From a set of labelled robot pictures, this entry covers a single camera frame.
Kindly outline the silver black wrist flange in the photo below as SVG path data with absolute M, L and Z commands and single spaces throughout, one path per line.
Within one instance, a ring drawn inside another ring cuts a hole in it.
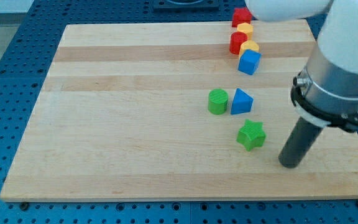
M 358 73 L 333 64 L 318 46 L 293 78 L 290 95 L 300 115 L 296 129 L 317 133 L 325 127 L 348 133 L 358 130 Z

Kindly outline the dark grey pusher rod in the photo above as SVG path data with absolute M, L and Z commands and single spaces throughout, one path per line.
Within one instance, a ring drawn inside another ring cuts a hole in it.
M 281 165 L 286 168 L 296 168 L 306 156 L 322 130 L 322 128 L 299 117 L 278 156 Z

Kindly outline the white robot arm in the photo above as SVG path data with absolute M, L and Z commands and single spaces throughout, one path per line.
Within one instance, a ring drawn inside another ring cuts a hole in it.
M 300 115 L 278 159 L 295 168 L 325 127 L 358 130 L 358 0 L 246 0 L 260 21 L 325 13 L 314 49 L 293 79 L 291 101 Z

